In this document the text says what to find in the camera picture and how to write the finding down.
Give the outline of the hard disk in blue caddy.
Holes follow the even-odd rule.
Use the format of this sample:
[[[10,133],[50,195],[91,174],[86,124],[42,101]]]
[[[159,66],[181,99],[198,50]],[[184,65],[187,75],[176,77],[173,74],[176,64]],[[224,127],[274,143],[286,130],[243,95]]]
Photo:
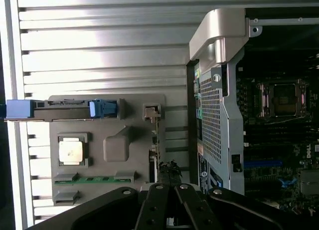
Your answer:
[[[25,122],[123,119],[125,104],[124,99],[8,100],[0,104],[0,119]]]

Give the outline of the black open PC case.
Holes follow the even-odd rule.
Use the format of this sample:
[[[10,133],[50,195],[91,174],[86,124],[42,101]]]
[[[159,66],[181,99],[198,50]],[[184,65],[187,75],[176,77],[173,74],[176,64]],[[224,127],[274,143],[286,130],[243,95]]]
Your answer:
[[[319,6],[209,11],[189,42],[189,123],[198,183],[245,195],[243,118],[236,69],[310,66],[319,69]]]

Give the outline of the green motherboard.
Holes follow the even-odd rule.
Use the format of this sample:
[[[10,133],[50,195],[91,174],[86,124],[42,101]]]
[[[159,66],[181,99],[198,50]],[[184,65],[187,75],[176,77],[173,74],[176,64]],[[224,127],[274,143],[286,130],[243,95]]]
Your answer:
[[[305,117],[259,117],[256,85],[277,79],[302,79],[308,84]],[[319,69],[238,66],[236,95],[243,118],[244,162],[283,161],[279,167],[243,167],[245,195],[286,212],[318,218],[319,195],[302,194],[300,176],[303,170],[319,170]]]

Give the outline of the metal CPU socket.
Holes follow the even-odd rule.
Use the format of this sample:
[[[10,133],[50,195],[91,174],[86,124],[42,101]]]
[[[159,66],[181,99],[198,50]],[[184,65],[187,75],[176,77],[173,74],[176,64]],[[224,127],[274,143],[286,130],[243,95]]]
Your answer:
[[[257,84],[259,117],[266,120],[305,117],[307,86],[302,79],[277,79]]]

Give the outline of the silver chipset heatsink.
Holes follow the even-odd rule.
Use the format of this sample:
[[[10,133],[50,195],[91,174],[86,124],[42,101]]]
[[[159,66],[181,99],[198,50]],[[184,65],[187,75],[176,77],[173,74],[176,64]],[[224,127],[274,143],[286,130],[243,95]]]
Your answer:
[[[301,193],[304,195],[319,195],[319,170],[301,171]]]

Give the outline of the silver CPU chip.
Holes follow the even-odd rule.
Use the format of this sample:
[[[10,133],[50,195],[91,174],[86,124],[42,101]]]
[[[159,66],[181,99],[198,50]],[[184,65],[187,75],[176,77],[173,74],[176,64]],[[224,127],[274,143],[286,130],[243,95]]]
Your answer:
[[[63,138],[58,150],[59,162],[63,165],[80,165],[83,161],[83,143],[79,138]]]

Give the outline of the green loose RAM stick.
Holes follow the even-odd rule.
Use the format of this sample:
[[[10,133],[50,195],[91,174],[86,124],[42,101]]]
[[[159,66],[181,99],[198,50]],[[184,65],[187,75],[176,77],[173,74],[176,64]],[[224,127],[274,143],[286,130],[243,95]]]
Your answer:
[[[78,177],[72,180],[54,181],[58,185],[73,185],[73,184],[117,184],[117,183],[131,183],[131,179],[116,179],[115,177]]]

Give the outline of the grey plastic parts rack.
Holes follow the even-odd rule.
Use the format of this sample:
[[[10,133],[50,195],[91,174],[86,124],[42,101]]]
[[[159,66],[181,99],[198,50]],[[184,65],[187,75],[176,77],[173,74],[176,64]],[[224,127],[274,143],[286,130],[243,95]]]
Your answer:
[[[52,198],[55,206],[82,204],[118,187],[139,189],[150,183],[149,150],[152,125],[144,120],[144,106],[160,105],[159,138],[161,159],[174,160],[182,176],[188,177],[189,157],[187,127],[176,125],[179,117],[186,117],[184,109],[166,105],[163,94],[111,94],[69,96],[69,100],[124,99],[123,119],[53,121],[49,124]],[[59,162],[59,142],[63,138],[79,138],[83,143],[80,165]],[[58,185],[54,181],[78,177],[115,177],[131,179],[131,183]]]

